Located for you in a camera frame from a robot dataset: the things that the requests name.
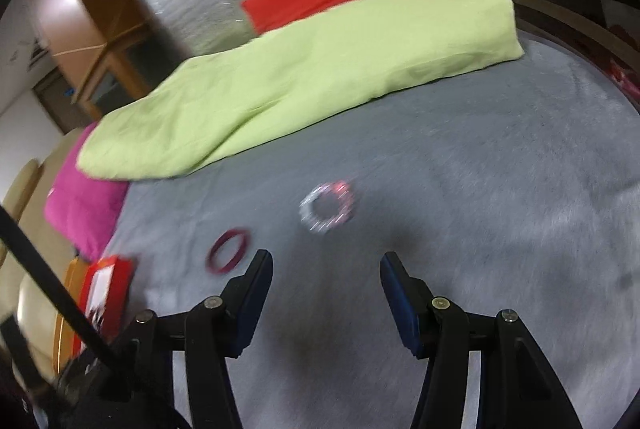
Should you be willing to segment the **grey blanket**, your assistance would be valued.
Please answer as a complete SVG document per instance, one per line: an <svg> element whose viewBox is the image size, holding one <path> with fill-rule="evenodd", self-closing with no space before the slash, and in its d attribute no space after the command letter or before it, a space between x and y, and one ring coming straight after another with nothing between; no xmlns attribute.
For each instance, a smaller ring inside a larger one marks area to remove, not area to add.
<svg viewBox="0 0 640 429"><path fill-rule="evenodd" d="M132 184L108 247L137 262L130 311L218 293L208 250L245 227L274 275L229 364L243 425L405 428L425 365L378 277L392 250L466 311L517 311L582 424L612 427L639 388L639 115L581 58L521 42L515 62Z"/></svg>

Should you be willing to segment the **red box lid tray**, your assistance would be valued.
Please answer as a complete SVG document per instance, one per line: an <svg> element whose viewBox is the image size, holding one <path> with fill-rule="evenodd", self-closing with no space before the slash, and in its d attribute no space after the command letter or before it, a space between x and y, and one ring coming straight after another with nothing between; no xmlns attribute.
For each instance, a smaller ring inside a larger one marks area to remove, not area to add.
<svg viewBox="0 0 640 429"><path fill-rule="evenodd" d="M134 261L110 256L88 268L78 307L103 340L111 342L122 328Z"/></svg>

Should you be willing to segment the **wooden cabinet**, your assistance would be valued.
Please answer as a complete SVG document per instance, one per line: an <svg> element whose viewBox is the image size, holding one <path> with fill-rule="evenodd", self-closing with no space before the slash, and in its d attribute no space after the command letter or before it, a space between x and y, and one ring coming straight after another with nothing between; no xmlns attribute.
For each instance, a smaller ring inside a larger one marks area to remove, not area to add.
<svg viewBox="0 0 640 429"><path fill-rule="evenodd" d="M137 0L27 0L35 26L93 120L144 97L169 74L168 51Z"/></svg>

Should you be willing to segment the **magenta pillow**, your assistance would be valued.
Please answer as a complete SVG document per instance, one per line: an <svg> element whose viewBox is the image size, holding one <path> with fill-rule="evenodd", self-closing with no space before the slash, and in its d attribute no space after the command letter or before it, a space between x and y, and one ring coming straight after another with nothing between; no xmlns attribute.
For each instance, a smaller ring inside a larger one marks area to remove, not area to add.
<svg viewBox="0 0 640 429"><path fill-rule="evenodd" d="M83 129L66 155L44 205L44 217L89 262L104 255L115 233L129 189L125 181L89 178L76 167L78 155L98 124Z"/></svg>

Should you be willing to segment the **light green folded blanket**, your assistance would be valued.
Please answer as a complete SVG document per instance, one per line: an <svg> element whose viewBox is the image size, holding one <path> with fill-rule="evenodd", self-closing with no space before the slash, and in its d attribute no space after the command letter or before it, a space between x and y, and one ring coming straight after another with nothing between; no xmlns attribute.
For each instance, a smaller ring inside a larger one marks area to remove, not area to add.
<svg viewBox="0 0 640 429"><path fill-rule="evenodd" d="M173 178L369 100L518 59L512 0L356 0L238 48L185 60L106 115L77 166L90 178Z"/></svg>

